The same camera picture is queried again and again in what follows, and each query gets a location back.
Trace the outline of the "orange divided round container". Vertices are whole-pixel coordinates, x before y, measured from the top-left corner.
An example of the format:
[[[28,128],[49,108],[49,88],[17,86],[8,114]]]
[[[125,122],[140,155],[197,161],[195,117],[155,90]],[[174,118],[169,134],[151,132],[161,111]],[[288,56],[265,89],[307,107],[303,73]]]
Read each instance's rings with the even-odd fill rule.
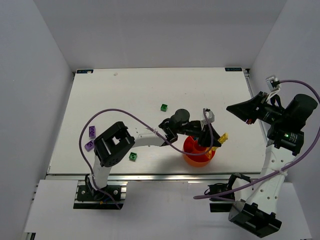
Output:
[[[202,168],[208,165],[212,160],[208,159],[206,154],[203,154],[207,150],[208,147],[199,146],[197,140],[188,136],[183,143],[183,151],[188,154],[184,154],[183,158],[190,166]]]

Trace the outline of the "yellow long lego plate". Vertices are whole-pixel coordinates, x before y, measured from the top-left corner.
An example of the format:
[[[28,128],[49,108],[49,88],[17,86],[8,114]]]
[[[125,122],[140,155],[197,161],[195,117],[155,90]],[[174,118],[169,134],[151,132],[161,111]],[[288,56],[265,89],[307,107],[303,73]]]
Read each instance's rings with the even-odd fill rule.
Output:
[[[229,139],[229,135],[225,132],[219,139],[218,142],[223,145]]]

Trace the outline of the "green square lego brick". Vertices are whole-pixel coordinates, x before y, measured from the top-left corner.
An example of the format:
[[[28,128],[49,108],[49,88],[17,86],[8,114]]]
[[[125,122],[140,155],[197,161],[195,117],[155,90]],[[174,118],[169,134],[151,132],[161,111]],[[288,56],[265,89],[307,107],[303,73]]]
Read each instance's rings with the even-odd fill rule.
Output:
[[[167,109],[168,109],[168,105],[167,105],[167,104],[162,104],[161,107],[160,107],[160,110],[161,110],[162,112],[166,112]]]

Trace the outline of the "purple lego piece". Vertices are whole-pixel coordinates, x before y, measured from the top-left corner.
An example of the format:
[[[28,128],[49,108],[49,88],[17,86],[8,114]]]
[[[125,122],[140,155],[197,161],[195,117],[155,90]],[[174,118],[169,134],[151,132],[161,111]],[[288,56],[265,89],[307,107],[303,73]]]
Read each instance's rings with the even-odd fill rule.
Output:
[[[91,140],[96,138],[96,127],[94,125],[88,127],[88,136]]]

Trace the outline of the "light purple sloped lego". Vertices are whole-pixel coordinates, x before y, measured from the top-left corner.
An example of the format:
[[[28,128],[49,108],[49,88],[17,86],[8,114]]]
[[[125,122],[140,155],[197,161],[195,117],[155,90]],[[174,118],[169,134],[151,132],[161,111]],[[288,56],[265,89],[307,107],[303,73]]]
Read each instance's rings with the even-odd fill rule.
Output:
[[[90,152],[91,150],[93,150],[95,148],[95,144],[94,144],[94,141],[91,140],[89,142],[87,142],[85,145],[84,145],[84,148],[87,152]]]

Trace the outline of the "yellow 2x3 lego brick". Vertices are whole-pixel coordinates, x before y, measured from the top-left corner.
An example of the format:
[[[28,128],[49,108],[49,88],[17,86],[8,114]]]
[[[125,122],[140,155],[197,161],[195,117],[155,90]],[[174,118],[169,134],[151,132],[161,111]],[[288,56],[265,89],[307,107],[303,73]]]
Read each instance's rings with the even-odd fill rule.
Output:
[[[212,147],[212,148],[207,148],[207,149],[208,149],[208,152],[205,154],[205,156],[209,160],[211,160],[214,157],[215,153],[216,153],[217,147]]]

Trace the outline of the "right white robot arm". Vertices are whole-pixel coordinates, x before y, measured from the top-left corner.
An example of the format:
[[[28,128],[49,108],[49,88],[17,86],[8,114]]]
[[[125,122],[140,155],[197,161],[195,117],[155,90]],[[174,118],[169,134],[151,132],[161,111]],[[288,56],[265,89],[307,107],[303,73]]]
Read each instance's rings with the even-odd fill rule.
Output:
[[[286,108],[280,97],[269,97],[259,92],[250,100],[233,104],[226,109],[248,125],[260,120],[270,125],[267,132],[265,159],[260,172],[263,178],[279,173],[252,186],[235,192],[228,219],[259,238],[280,230],[282,222],[276,218],[277,202],[287,171],[304,144],[302,128],[317,108],[316,100],[306,94],[297,94]]]

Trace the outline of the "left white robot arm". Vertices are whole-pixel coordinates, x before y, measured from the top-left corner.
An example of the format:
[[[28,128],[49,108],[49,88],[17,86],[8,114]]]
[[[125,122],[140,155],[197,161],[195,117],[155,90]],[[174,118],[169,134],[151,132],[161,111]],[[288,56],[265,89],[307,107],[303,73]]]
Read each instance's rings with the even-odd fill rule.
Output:
[[[203,157],[221,147],[221,136],[215,131],[212,123],[215,116],[210,109],[203,109],[201,120],[190,120],[186,109],[178,109],[170,118],[160,124],[160,131],[146,125],[130,135],[128,127],[122,121],[114,123],[100,134],[94,142],[94,166],[89,175],[87,185],[93,191],[105,191],[108,177],[113,166],[117,165],[132,149],[144,146],[172,146],[179,135],[195,138],[201,153],[183,149],[181,153],[188,156]]]

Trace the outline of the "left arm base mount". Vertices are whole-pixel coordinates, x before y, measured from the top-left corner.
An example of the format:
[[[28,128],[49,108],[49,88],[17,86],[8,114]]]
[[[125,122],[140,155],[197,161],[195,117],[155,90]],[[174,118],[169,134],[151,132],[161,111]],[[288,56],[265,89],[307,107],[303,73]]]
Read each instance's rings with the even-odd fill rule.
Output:
[[[76,210],[120,210],[124,205],[125,192],[124,186],[107,185],[102,190],[112,196],[94,189],[90,183],[89,174],[85,176],[84,182],[79,183],[76,189],[73,209]]]

